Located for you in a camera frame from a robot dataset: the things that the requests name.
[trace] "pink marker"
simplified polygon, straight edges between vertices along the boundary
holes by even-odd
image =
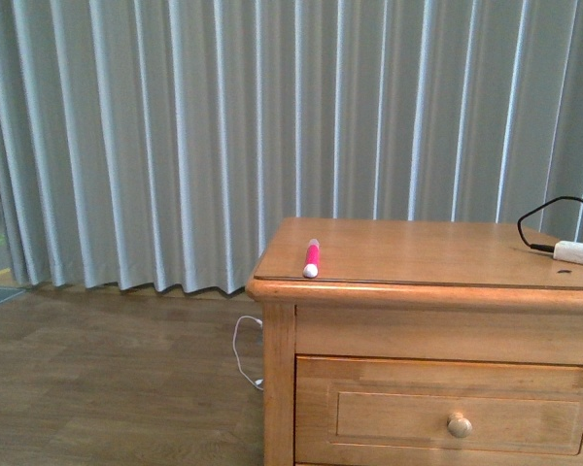
[[[320,242],[311,240],[307,248],[307,257],[304,260],[304,270],[302,275],[307,279],[315,279],[318,276],[318,266],[320,265]]]

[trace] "white marker tip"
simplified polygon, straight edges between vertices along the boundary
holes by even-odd
[[[307,264],[302,271],[302,275],[307,279],[315,279],[318,276],[318,267],[315,264]]]

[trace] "drawer knob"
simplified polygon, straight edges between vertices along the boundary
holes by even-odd
[[[473,431],[473,424],[462,413],[453,413],[449,416],[447,430],[457,439],[463,439],[464,437],[468,437]]]

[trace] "white adapter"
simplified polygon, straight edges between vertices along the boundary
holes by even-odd
[[[563,260],[565,262],[583,264],[583,243],[560,241],[555,245],[553,258],[556,260]]]

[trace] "white cable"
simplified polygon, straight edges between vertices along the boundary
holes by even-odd
[[[246,380],[251,383],[252,386],[254,386],[257,390],[263,391],[263,388],[260,386],[263,383],[263,379],[257,379],[256,381],[253,382],[253,380],[244,373],[244,371],[242,370],[242,364],[240,363],[240,355],[237,353],[237,348],[235,347],[235,340],[237,339],[237,329],[240,326],[240,322],[244,318],[254,320],[256,323],[259,324],[259,327],[263,328],[263,322],[253,316],[241,316],[240,318],[237,319],[237,322],[235,322],[235,330],[233,332],[233,352],[235,353],[235,359],[237,360],[237,368],[239,369],[240,374],[242,374],[246,378]]]

